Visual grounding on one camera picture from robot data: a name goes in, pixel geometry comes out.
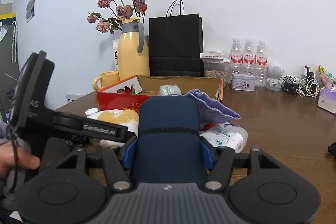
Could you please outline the person's left hand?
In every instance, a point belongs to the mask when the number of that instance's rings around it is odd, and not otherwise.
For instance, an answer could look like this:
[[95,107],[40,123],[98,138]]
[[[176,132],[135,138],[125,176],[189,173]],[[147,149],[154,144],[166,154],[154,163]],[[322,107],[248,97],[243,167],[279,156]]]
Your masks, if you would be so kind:
[[[15,166],[14,150],[10,143],[1,145],[1,180],[7,177],[7,173],[11,167]],[[21,147],[17,148],[17,163],[20,167],[25,169],[37,169],[41,165],[41,160],[24,150]]]

